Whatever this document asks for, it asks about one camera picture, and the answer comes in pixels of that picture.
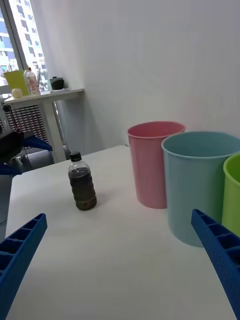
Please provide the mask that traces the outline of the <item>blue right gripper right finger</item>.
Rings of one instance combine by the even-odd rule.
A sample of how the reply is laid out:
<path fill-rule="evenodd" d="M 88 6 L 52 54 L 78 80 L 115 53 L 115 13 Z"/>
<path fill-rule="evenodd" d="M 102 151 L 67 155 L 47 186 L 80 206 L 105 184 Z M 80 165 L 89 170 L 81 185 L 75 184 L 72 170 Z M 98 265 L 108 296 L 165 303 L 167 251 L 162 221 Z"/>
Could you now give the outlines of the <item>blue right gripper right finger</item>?
<path fill-rule="evenodd" d="M 192 211 L 198 235 L 237 319 L 240 318 L 240 238 L 200 210 Z"/>

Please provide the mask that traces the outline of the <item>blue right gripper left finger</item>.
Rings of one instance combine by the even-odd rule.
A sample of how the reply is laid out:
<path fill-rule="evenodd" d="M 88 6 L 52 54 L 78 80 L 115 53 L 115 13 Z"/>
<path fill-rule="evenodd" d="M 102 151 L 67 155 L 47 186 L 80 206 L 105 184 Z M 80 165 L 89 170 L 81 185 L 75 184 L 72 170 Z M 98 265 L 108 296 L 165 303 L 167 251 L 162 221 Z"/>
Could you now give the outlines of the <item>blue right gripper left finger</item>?
<path fill-rule="evenodd" d="M 37 215 L 0 243 L 0 318 L 6 319 L 21 282 L 48 228 Z"/>

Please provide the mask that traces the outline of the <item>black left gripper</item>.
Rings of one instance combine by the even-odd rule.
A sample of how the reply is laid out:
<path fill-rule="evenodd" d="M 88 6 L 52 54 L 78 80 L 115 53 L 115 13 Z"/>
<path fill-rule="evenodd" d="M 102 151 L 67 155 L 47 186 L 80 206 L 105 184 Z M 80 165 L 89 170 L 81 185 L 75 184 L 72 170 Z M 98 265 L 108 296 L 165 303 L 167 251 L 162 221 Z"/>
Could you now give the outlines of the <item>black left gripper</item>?
<path fill-rule="evenodd" d="M 36 148 L 52 152 L 53 148 L 47 142 L 36 136 L 24 139 L 24 134 L 17 131 L 5 131 L 0 134 L 0 175 L 17 176 L 22 172 L 18 168 L 9 166 L 8 163 L 13 157 L 21 152 L 22 147 Z"/>

